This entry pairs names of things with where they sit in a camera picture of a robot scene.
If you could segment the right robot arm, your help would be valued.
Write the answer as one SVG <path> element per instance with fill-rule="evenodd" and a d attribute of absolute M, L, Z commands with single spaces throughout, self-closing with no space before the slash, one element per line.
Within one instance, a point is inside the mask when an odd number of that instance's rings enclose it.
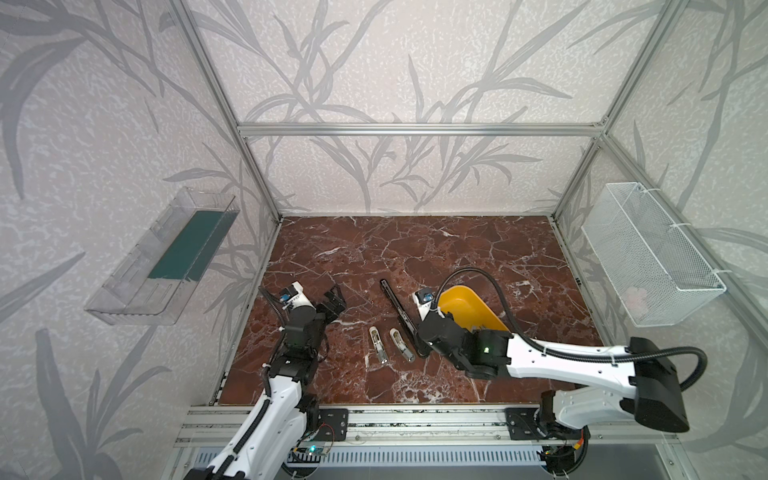
<path fill-rule="evenodd" d="M 484 329 L 492 311 L 434 307 L 429 288 L 413 302 L 419 338 L 466 376 L 479 380 L 543 378 L 575 384 L 572 391 L 543 393 L 542 429 L 580 430 L 593 423 L 633 419 L 647 428 L 684 433 L 690 424 L 675 365 L 655 344 L 634 337 L 628 347 L 581 347 L 543 342 L 533 347 L 506 328 Z"/>

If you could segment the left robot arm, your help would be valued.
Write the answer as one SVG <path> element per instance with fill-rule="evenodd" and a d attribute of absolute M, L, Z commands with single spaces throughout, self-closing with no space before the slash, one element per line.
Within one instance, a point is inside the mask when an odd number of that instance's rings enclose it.
<path fill-rule="evenodd" d="M 207 466 L 190 469 L 187 479 L 273 479 L 280 471 L 307 479 L 317 470 L 295 448 L 324 426 L 317 397 L 307 388 L 322 362 L 326 328 L 347 303 L 337 284 L 317 304 L 298 282 L 277 295 L 264 287 L 259 292 L 280 322 L 279 340 L 261 373 L 263 393 L 223 450 Z"/>

